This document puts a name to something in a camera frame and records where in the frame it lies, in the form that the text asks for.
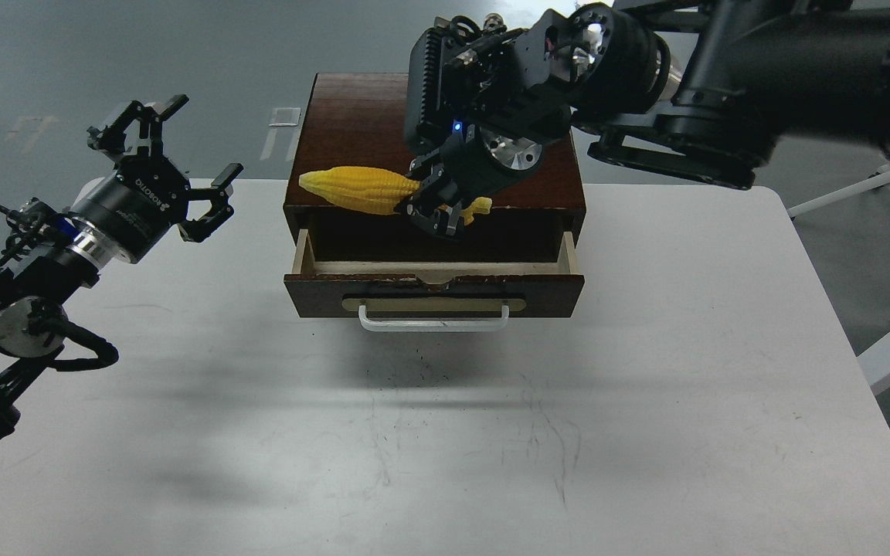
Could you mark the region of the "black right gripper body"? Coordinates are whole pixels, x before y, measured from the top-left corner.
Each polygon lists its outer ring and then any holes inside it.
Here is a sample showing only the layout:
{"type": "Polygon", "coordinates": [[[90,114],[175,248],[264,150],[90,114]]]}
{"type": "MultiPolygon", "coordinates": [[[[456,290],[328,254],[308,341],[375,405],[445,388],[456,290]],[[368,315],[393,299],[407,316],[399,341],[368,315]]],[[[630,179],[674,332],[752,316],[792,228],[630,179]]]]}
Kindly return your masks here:
{"type": "Polygon", "coordinates": [[[452,124],[449,137],[432,152],[426,193],[443,205],[470,205],[533,176],[543,158],[544,145],[529,138],[452,124]]]}

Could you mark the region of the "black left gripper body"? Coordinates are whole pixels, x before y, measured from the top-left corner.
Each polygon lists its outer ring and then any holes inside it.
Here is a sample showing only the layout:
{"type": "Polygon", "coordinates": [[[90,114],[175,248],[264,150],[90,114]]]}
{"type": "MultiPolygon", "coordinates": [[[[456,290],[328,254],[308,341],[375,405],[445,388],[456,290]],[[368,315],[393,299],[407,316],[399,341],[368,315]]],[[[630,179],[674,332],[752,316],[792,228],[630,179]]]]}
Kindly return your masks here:
{"type": "Polygon", "coordinates": [[[72,212],[116,243],[117,258],[138,263],[186,217],[189,180],[167,158],[124,158],[72,212]]]}

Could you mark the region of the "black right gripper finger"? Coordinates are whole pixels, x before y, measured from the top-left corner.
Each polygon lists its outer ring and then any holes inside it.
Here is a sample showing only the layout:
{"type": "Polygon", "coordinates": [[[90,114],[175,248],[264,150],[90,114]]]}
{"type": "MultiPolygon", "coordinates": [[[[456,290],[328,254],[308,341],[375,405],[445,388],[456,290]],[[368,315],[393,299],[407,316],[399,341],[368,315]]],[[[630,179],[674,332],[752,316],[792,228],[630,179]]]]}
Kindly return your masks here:
{"type": "Polygon", "coordinates": [[[413,208],[423,217],[452,216],[454,181],[440,158],[414,158],[406,178],[417,181],[416,192],[403,202],[403,208],[413,208]]]}
{"type": "Polygon", "coordinates": [[[438,239],[460,239],[467,226],[467,215],[472,215],[472,205],[448,205],[431,197],[414,200],[414,225],[438,239]]]}

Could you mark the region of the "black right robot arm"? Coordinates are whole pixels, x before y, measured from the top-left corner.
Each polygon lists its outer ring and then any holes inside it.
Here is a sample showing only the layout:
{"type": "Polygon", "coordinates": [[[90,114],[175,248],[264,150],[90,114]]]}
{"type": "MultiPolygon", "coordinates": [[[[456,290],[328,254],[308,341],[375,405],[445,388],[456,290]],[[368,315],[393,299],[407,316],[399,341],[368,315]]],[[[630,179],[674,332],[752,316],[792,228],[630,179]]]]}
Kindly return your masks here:
{"type": "Polygon", "coordinates": [[[437,19],[410,54],[395,207],[459,239],[460,211],[531,176],[572,128],[623,168],[751,188],[783,136],[890,159],[890,8],[851,1],[614,1],[529,28],[437,19]]]}

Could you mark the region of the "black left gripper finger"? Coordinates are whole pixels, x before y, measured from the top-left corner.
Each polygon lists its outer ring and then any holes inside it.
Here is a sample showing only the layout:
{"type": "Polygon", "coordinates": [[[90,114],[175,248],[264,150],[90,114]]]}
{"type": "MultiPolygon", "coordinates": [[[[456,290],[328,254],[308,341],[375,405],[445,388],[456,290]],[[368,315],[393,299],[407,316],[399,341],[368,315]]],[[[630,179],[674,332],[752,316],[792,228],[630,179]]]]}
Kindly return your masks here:
{"type": "Polygon", "coordinates": [[[193,202],[209,202],[209,210],[204,215],[197,219],[183,219],[178,224],[184,242],[205,242],[227,219],[233,217],[234,208],[229,203],[229,198],[232,196],[233,181],[243,170],[241,163],[229,163],[208,188],[192,188],[178,195],[185,208],[193,202]]]}
{"type": "Polygon", "coordinates": [[[120,164],[124,159],[142,158],[158,161],[164,156],[162,140],[163,124],[185,106],[189,98],[185,94],[171,97],[163,104],[142,104],[131,101],[124,108],[117,108],[102,127],[89,127],[87,145],[93,151],[102,152],[113,163],[120,164]],[[127,148],[127,130],[138,125],[138,138],[134,149],[127,148]]]}

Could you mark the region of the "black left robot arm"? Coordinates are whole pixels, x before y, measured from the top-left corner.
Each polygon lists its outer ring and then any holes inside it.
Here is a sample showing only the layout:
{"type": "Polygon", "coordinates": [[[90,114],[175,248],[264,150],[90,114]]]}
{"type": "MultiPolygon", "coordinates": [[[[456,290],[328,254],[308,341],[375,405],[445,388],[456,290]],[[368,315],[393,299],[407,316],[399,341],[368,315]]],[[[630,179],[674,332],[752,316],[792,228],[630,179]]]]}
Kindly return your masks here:
{"type": "Polygon", "coordinates": [[[119,352],[75,324],[64,303],[92,287],[114,258],[138,263],[177,226],[185,242],[204,242],[233,215],[232,183],[243,171],[230,163],[207,188],[193,188],[166,158],[162,128],[188,97],[165,104],[134,100],[87,145],[113,171],[63,211],[39,199],[17,210],[0,205],[0,440],[20,419],[15,400],[47,369],[107,368],[119,352]]]}

